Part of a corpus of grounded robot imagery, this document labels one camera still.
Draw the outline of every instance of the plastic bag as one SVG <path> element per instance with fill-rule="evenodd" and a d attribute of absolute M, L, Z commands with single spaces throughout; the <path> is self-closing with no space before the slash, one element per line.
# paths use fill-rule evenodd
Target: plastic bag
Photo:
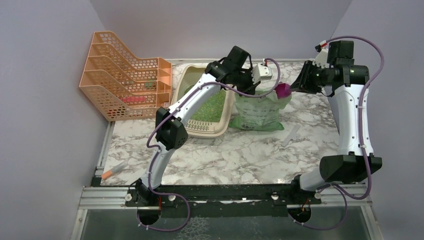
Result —
<path fill-rule="evenodd" d="M 255 95 L 261 95 L 268 91 L 257 90 Z M 291 94 L 278 98 L 275 91 L 264 98 L 245 97 L 237 94 L 234 105 L 238 116 L 228 126 L 242 130 L 267 132 L 284 130 L 280 123 L 280 110 L 284 109 L 291 99 Z"/>

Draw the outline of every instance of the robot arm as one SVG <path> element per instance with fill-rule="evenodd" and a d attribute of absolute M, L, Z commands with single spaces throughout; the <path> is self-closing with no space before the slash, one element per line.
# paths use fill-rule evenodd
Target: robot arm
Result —
<path fill-rule="evenodd" d="M 371 173 L 382 166 L 382 159 L 374 157 L 368 133 L 368 89 L 362 104 L 359 103 L 361 91 L 369 80 L 369 70 L 366 66 L 354 65 L 353 46 L 353 41 L 335 41 L 330 43 L 329 49 L 319 49 L 318 56 L 305 62 L 300 75 L 290 86 L 294 92 L 309 94 L 320 93 L 323 87 L 331 86 L 330 97 L 336 99 L 340 124 L 337 155 L 324 156 L 319 168 L 301 175 L 297 179 L 301 190 L 314 192 L 332 182 L 347 184 L 364 180 L 367 173 L 363 149 Z M 362 108 L 361 122 L 358 108 Z"/>
<path fill-rule="evenodd" d="M 217 94 L 221 90 L 220 85 L 211 84 L 206 87 L 203 87 L 201 90 L 195 91 L 196 89 L 201 88 L 202 85 L 207 83 L 216 83 L 216 78 L 210 74 L 204 73 L 202 74 L 199 81 L 190 89 L 190 91 L 188 91 L 178 102 L 169 107 L 169 110 L 167 112 L 172 113 L 174 111 L 177 111 L 176 114 L 174 114 L 174 117 L 176 119 L 174 120 L 174 122 L 179 121 L 178 124 L 181 124 L 181 126 L 187 125 L 187 122 L 196 112 L 196 110 L 199 109 L 207 99 Z M 155 189 L 161 185 L 162 176 L 164 175 L 165 168 L 167 167 L 172 154 L 175 152 L 176 149 L 180 148 L 186 142 L 188 137 L 187 132 L 181 132 L 180 135 L 181 137 L 178 138 L 178 141 L 174 142 L 174 146 L 172 148 L 169 144 L 162 143 L 160 140 L 157 142 L 160 148 L 157 148 L 154 151 L 154 154 L 149 163 L 150 165 L 153 164 L 151 168 L 150 180 L 152 189 Z M 153 158 L 156 156 L 156 154 L 158 154 L 156 160 L 153 161 Z M 141 181 L 147 184 L 147 172 L 145 172 L 141 176 Z"/>

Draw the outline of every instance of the wire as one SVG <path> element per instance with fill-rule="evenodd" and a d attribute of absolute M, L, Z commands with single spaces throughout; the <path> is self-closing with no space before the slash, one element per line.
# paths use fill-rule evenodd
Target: wire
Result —
<path fill-rule="evenodd" d="M 296 221 L 290 214 L 288 216 L 293 220 L 293 222 L 295 224 L 300 225 L 300 226 L 305 227 L 305 228 L 308 228 L 308 229 L 325 231 L 325 230 L 332 230 L 332 229 L 338 228 L 340 225 L 342 225 L 345 222 L 346 216 L 348 215 L 348 201 L 346 200 L 346 197 L 343 194 L 342 188 L 339 185 L 336 185 L 336 184 L 332 184 L 332 185 L 334 186 L 334 189 L 336 189 L 341 194 L 341 196 L 343 197 L 343 200 L 344 200 L 344 215 L 337 224 L 335 224 L 334 226 L 329 226 L 329 227 L 317 227 L 317 226 L 311 226 L 311 225 L 305 224 L 303 222 Z"/>
<path fill-rule="evenodd" d="M 250 60 L 250 65 L 252 66 L 252 59 L 250 57 L 250 54 L 249 54 L 249 60 Z M 239 90 L 237 90 L 237 89 L 235 89 L 233 87 L 230 87 L 230 86 L 228 86 L 228 85 L 226 85 L 226 84 L 224 84 L 222 82 L 207 82 L 207 83 L 202 84 L 200 87 L 197 87 L 196 89 L 194 89 L 194 91 L 192 91 L 188 95 L 188 97 L 186 97 L 185 100 L 181 102 L 181 104 L 177 107 L 177 109 L 180 109 L 182 106 L 184 106 L 184 104 L 186 104 L 187 101 L 190 100 L 198 91 L 200 91 L 201 89 L 203 89 L 204 87 L 206 87 L 208 85 L 219 85 L 221 87 L 228 88 L 229 90 L 234 91 L 235 93 L 237 93 L 239 95 L 242 95 L 242 96 L 245 96 L 245 97 L 248 97 L 248 98 L 263 98 L 263 97 L 267 96 L 268 94 L 272 93 L 276 89 L 276 87 L 278 86 L 278 84 L 280 83 L 281 70 L 280 70 L 280 66 L 278 65 L 277 61 L 275 61 L 274 59 L 272 59 L 272 58 L 265 58 L 265 60 L 269 60 L 269 61 L 271 61 L 271 62 L 273 62 L 275 64 L 275 66 L 277 68 L 277 79 L 275 81 L 274 86 L 271 88 L 271 90 L 265 92 L 264 94 L 261 94 L 261 95 L 250 95 L 250 94 L 243 93 L 243 92 L 241 92 L 241 91 L 239 91 Z M 191 211 L 190 211 L 190 204 L 189 204 L 189 201 L 185 197 L 183 197 L 182 195 L 177 194 L 177 193 L 157 192 L 157 191 L 155 191 L 155 190 L 152 189 L 152 183 L 151 183 L 152 168 L 153 168 L 153 165 L 154 165 L 154 163 L 155 163 L 155 161 L 156 161 L 156 159 L 157 159 L 157 157 L 158 157 L 158 155 L 159 155 L 159 153 L 161 152 L 162 149 L 161 149 L 161 146 L 159 146 L 157 144 L 150 145 L 150 142 L 152 141 L 153 136 L 162 127 L 162 125 L 164 125 L 176 113 L 177 113 L 177 110 L 174 110 L 171 114 L 169 114 L 167 117 L 165 117 L 156 126 L 156 128 L 153 130 L 153 132 L 151 133 L 151 135 L 147 139 L 147 144 L 146 145 L 147 145 L 148 148 L 157 148 L 157 151 L 156 151 L 155 155 L 153 156 L 153 158 L 152 158 L 152 160 L 150 162 L 148 171 L 147 171 L 147 183 L 148 183 L 148 189 L 153 194 L 156 194 L 156 195 L 159 195 L 159 196 L 176 196 L 176 197 L 182 199 L 185 202 L 185 205 L 187 206 L 187 217 L 185 218 L 184 222 L 180 226 L 175 227 L 175 228 L 170 228 L 170 229 L 164 229 L 164 228 L 157 228 L 157 227 L 154 227 L 154 226 L 144 225 L 140 221 L 140 218 L 139 218 L 139 216 L 137 214 L 137 220 L 138 220 L 139 226 L 143 226 L 143 227 L 146 227 L 146 229 L 153 229 L 153 230 L 156 230 L 156 231 L 159 231 L 159 232 L 174 232 L 174 231 L 178 231 L 178 230 L 184 228 L 187 225 L 187 223 L 189 222 L 189 220 L 190 220 L 190 213 L 191 213 Z"/>
<path fill-rule="evenodd" d="M 366 177 L 368 178 L 368 185 L 366 187 L 365 193 L 362 196 L 354 196 L 354 195 L 348 193 L 346 190 L 344 190 L 340 186 L 338 186 L 340 188 L 340 190 L 344 194 L 346 194 L 349 198 L 355 199 L 355 200 L 362 200 L 362 199 L 365 199 L 366 197 L 368 197 L 370 195 L 371 186 L 372 186 L 370 162 L 368 160 L 367 151 L 365 150 L 364 147 L 362 147 L 362 146 L 365 146 L 365 144 L 364 144 L 364 132 L 363 132 L 364 125 L 363 125 L 363 112 L 362 112 L 363 108 L 362 108 L 362 106 L 363 106 L 363 103 L 364 103 L 365 91 L 370 86 L 371 82 L 374 81 L 374 79 L 376 79 L 376 77 L 383 70 L 385 60 L 384 60 L 384 55 L 383 55 L 381 49 L 375 43 L 373 43 L 372 41 L 370 41 L 368 39 L 360 37 L 360 36 L 352 36 L 352 35 L 337 36 L 337 37 L 334 37 L 334 38 L 330 38 L 326 42 L 329 43 L 329 42 L 339 40 L 339 39 L 357 39 L 357 40 L 361 40 L 363 42 L 366 42 L 367 44 L 371 45 L 375 50 L 377 50 L 378 55 L 380 56 L 380 67 L 374 73 L 374 75 L 372 75 L 372 77 L 363 86 L 362 91 L 360 92 L 360 95 L 359 95 L 359 104 L 358 104 L 359 143 L 360 143 L 360 146 L 361 146 L 363 160 L 365 161 Z"/>
<path fill-rule="evenodd" d="M 302 212 L 303 212 L 303 211 L 305 211 L 304 206 L 305 206 L 307 203 L 309 203 L 309 208 L 311 208 L 311 203 L 309 202 L 309 197 L 308 197 L 308 198 L 306 198 L 305 203 L 302 205 Z"/>

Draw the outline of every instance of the pink object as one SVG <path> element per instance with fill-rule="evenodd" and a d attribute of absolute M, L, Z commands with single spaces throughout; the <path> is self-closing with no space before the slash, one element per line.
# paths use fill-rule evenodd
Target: pink object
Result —
<path fill-rule="evenodd" d="M 275 88 L 275 92 L 277 93 L 278 99 L 287 98 L 288 96 L 290 96 L 290 94 L 292 94 L 292 91 L 290 90 L 290 85 L 287 83 L 278 84 Z"/>

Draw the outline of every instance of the gray wall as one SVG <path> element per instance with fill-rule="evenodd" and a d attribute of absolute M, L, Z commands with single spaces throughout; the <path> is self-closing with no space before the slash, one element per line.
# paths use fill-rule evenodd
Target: gray wall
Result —
<path fill-rule="evenodd" d="M 90 0 L 101 22 L 140 58 L 315 57 L 352 0 Z"/>
<path fill-rule="evenodd" d="M 423 10 L 424 1 L 353 0 L 334 33 L 367 38 L 385 56 L 369 90 L 368 120 L 374 152 L 383 158 L 371 196 L 386 240 L 422 239 L 423 233 Z M 356 43 L 354 56 L 372 73 L 380 64 L 363 43 Z"/>
<path fill-rule="evenodd" d="M 103 29 L 88 0 L 0 3 L 2 240 L 71 236 L 107 126 L 78 89 Z"/>

